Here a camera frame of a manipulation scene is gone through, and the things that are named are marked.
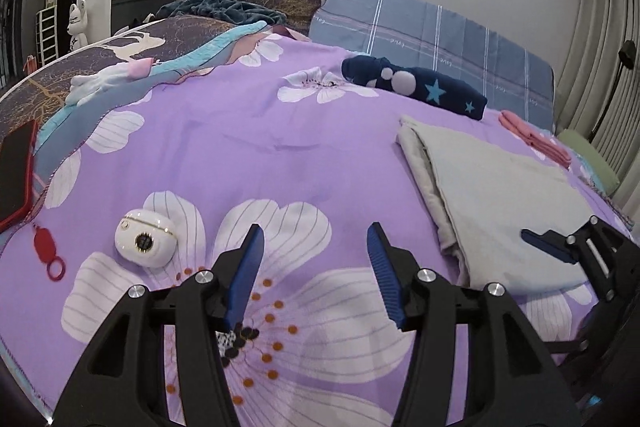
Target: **pink fabric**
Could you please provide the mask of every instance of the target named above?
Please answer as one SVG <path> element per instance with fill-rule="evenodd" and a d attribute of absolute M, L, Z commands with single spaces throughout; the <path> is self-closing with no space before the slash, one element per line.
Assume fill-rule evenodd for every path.
<path fill-rule="evenodd" d="M 553 160 L 565 169 L 571 165 L 571 156 L 564 147 L 553 143 L 551 140 L 535 131 L 522 118 L 511 111 L 501 111 L 498 120 L 503 127 L 510 130 L 516 136 L 522 138 L 524 143 L 542 152 L 547 158 Z"/>
<path fill-rule="evenodd" d="M 131 80 L 139 80 L 140 78 L 146 78 L 151 73 L 151 66 L 153 66 L 154 60 L 152 58 L 139 58 L 133 62 L 128 62 L 129 76 Z"/>

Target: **blue star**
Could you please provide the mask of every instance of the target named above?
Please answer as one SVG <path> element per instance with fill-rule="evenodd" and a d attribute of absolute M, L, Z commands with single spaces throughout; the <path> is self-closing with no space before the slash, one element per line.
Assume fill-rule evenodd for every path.
<path fill-rule="evenodd" d="M 440 96 L 445 94 L 447 91 L 445 91 L 444 89 L 440 89 L 440 86 L 438 85 L 437 80 L 433 83 L 433 86 L 430 86 L 429 84 L 425 84 L 424 87 L 426 87 L 427 90 L 429 91 L 427 102 L 429 102 L 430 100 L 433 100 L 433 102 L 440 105 Z"/>

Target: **red phone case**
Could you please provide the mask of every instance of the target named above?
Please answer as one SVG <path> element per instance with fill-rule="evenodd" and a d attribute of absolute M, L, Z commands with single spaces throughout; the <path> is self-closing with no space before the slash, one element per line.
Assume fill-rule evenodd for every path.
<path fill-rule="evenodd" d="M 28 121 L 0 146 L 0 232 L 24 219 L 33 206 L 33 144 L 38 124 Z"/>

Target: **white bear figurine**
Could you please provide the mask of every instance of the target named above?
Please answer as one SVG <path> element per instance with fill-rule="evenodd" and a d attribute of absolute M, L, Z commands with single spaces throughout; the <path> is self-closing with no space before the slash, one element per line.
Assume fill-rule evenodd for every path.
<path fill-rule="evenodd" d="M 71 35 L 70 51 L 76 51 L 84 48 L 89 42 L 84 32 L 88 26 L 86 4 L 81 0 L 78 5 L 71 5 L 69 9 L 69 26 L 66 28 L 67 33 Z"/>

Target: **navy blue folded garment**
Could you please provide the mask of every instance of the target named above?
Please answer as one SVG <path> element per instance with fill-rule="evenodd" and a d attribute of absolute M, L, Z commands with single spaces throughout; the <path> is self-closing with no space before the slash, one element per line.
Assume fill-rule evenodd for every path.
<path fill-rule="evenodd" d="M 342 76 L 359 86 L 404 94 L 473 120 L 482 120 L 486 106 L 486 97 L 462 80 L 426 68 L 401 68 L 384 57 L 346 58 Z"/>
<path fill-rule="evenodd" d="M 287 16 L 259 4 L 235 0 L 186 0 L 165 4 L 158 10 L 156 19 L 177 15 L 200 15 L 232 24 L 253 24 L 265 21 L 268 25 L 284 24 Z"/>

